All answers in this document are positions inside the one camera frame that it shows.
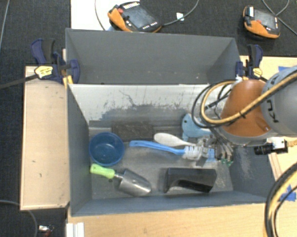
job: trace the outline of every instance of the black device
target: black device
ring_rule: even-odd
[[[108,17],[112,26],[126,32],[155,33],[162,27],[160,21],[139,1],[114,6],[108,12]]]
[[[248,5],[243,11],[243,19],[245,28],[255,35],[269,39],[276,39],[280,35],[279,20],[270,12]]]

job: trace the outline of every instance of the light blue object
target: light blue object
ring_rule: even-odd
[[[213,148],[208,149],[208,159],[207,162],[216,162],[215,150]]]
[[[186,114],[182,120],[182,139],[187,141],[188,138],[199,138],[204,135],[211,134],[211,131],[208,129],[198,127],[192,120],[191,114]]]
[[[281,196],[280,196],[280,199],[279,201],[282,201],[283,198],[292,190],[291,188],[291,185],[289,185],[287,187],[287,191],[285,193],[283,193]],[[295,202],[295,200],[297,199],[297,193],[296,192],[292,192],[287,198],[286,198],[286,201],[292,201],[292,202]]]
[[[296,66],[293,66],[293,67],[283,67],[283,66],[278,66],[278,70],[279,71],[283,71],[285,69],[289,69],[289,68],[297,68],[297,65]]]
[[[185,149],[175,149],[168,147],[156,142],[146,141],[146,140],[132,140],[129,142],[130,147],[147,147],[153,149],[159,149],[163,151],[168,151],[174,153],[175,155],[182,156],[185,153]]]

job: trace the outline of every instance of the blue brush handle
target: blue brush handle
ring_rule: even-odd
[[[153,149],[159,149],[163,151],[168,151],[171,153],[174,153],[175,155],[183,155],[184,154],[184,149],[175,149],[172,147],[168,147],[156,142],[151,142],[151,141],[146,141],[146,140],[132,140],[129,143],[130,147],[147,147],[147,148],[153,148]]]

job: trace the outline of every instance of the blue bowl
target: blue bowl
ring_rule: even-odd
[[[98,133],[89,142],[91,159],[101,166],[117,164],[124,155],[124,143],[112,132]]]

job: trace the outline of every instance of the white brush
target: white brush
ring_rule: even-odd
[[[169,146],[169,147],[177,147],[177,146],[195,146],[196,144],[190,143],[184,140],[179,139],[178,137],[169,134],[169,133],[156,133],[154,135],[154,140],[160,144]]]

